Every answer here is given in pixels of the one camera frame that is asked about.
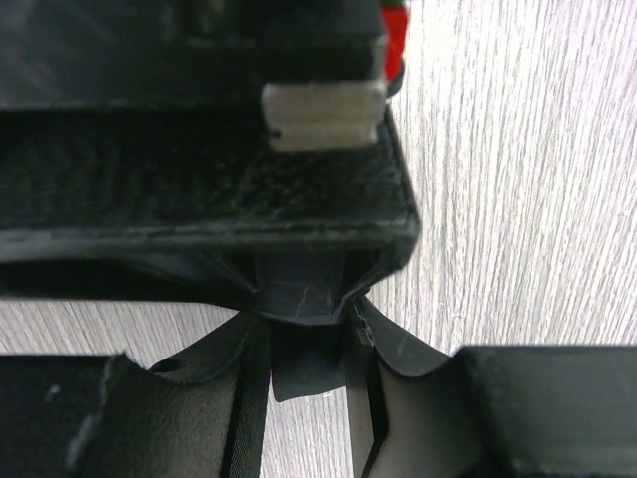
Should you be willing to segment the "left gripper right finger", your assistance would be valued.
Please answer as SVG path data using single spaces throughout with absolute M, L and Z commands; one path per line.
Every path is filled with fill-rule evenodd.
M 633 347 L 470 347 L 453 358 L 477 425 L 457 477 L 633 477 Z

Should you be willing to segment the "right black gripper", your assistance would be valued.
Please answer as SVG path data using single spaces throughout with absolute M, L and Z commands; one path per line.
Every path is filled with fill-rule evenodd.
M 1 104 L 27 109 L 1 114 L 2 296 L 249 299 L 287 260 L 349 296 L 401 269 L 383 86 L 333 83 L 395 77 L 407 25 L 402 1 L 3 2 Z

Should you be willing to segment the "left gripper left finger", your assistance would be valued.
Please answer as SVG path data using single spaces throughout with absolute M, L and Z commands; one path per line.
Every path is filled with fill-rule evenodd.
M 1 357 L 1 475 L 74 476 L 127 372 L 123 355 Z

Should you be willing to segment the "black tie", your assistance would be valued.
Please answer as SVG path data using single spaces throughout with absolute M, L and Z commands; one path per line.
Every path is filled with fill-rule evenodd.
M 255 477 L 267 403 L 347 390 L 358 477 L 498 477 L 465 359 L 358 297 L 331 325 L 241 313 L 150 369 L 106 364 L 78 477 Z

